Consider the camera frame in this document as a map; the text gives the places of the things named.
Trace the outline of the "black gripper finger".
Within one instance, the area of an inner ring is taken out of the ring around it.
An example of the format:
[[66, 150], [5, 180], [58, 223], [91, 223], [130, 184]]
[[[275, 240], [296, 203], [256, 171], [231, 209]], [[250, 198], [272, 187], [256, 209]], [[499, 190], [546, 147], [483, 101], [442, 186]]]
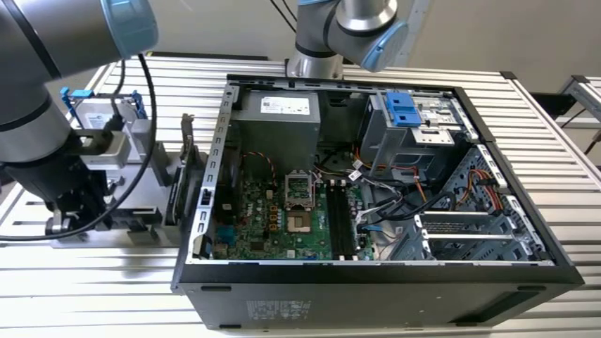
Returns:
[[87, 225], [87, 220], [78, 212], [63, 212], [57, 209], [47, 220], [46, 235], [63, 234], [82, 229]]

